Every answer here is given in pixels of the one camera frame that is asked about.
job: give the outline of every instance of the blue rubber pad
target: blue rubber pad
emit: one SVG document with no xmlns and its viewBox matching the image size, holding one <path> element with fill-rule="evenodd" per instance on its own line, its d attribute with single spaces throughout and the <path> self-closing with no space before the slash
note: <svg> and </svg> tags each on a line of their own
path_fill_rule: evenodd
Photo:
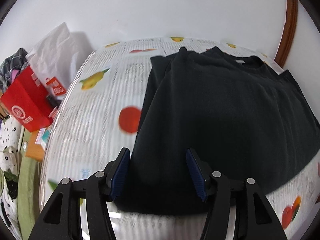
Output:
<svg viewBox="0 0 320 240">
<path fill-rule="evenodd" d="M 202 201 L 206 201 L 208 196 L 205 192 L 205 181 L 202 177 L 201 171 L 196 163 L 196 160 L 194 159 L 189 149 L 186 152 L 186 160 L 187 166 L 189 168 L 189 173 L 191 175 L 191 179 L 193 181 L 193 185 L 195 186 L 197 195 L 201 198 Z"/>
<path fill-rule="evenodd" d="M 111 180 L 110 197 L 112 200 L 114 200 L 117 196 L 121 194 L 121 191 L 124 185 L 125 176 L 128 171 L 129 161 L 130 161 L 130 151 L 127 149 L 124 155 L 122 156 L 122 159 L 118 165 L 118 168 Z"/>
</svg>

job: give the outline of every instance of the lemon print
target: lemon print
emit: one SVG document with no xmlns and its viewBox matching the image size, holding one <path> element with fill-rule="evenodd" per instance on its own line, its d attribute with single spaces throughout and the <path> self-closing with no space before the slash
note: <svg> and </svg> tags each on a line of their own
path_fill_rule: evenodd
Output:
<svg viewBox="0 0 320 240">
<path fill-rule="evenodd" d="M 104 46 L 104 47 L 105 47 L 105 48 L 109 48 L 109 47 L 114 46 L 114 45 L 116 45 L 116 44 L 118 44 L 118 43 L 120 43 L 120 42 L 112 43 L 112 44 L 106 45 L 106 46 Z"/>
<path fill-rule="evenodd" d="M 233 45 L 233 44 L 230 44 L 230 43 L 227 43 L 229 47 L 235 49 L 236 48 L 236 45 Z"/>
<path fill-rule="evenodd" d="M 88 78 L 86 78 L 84 80 L 81 80 L 80 81 L 80 83 L 82 83 L 81 89 L 82 90 L 87 90 L 87 89 L 93 88 L 97 84 L 97 82 L 100 81 L 103 78 L 103 75 L 108 70 L 109 70 L 109 68 L 106 69 L 106 70 L 100 71 L 98 73 L 95 73 L 92 76 L 90 76 L 90 77 L 88 77 Z"/>
<path fill-rule="evenodd" d="M 183 41 L 184 38 L 182 37 L 170 37 L 171 40 L 175 41 L 175 42 L 180 42 L 180 41 Z"/>
</svg>

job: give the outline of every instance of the white circular logo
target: white circular logo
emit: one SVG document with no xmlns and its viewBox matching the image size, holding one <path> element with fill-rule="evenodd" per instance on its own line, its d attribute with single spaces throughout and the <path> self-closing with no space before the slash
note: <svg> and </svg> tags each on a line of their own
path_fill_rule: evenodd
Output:
<svg viewBox="0 0 320 240">
<path fill-rule="evenodd" d="M 20 119 L 24 119 L 26 117 L 26 113 L 23 111 L 23 109 L 20 106 L 11 107 L 11 111 L 14 113 L 16 117 Z"/>
</svg>

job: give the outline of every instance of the red paper bag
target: red paper bag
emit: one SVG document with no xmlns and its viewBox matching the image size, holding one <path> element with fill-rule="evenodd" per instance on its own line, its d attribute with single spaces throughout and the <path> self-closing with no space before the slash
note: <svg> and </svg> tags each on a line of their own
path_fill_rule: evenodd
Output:
<svg viewBox="0 0 320 240">
<path fill-rule="evenodd" d="M 28 66 L 1 96 L 1 101 L 26 129 L 33 132 L 52 124 L 53 107 L 47 101 L 47 95 L 49 93 Z"/>
</svg>

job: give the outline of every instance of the folded shirt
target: folded shirt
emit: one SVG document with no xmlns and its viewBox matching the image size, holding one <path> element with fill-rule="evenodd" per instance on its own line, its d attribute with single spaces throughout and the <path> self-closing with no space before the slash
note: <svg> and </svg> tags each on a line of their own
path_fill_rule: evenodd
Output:
<svg viewBox="0 0 320 240">
<path fill-rule="evenodd" d="M 320 148 L 319 123 L 287 70 L 215 47 L 151 58 L 139 129 L 118 208 L 204 212 L 186 164 L 192 147 L 229 179 L 254 178 L 265 194 L 305 167 Z"/>
</svg>

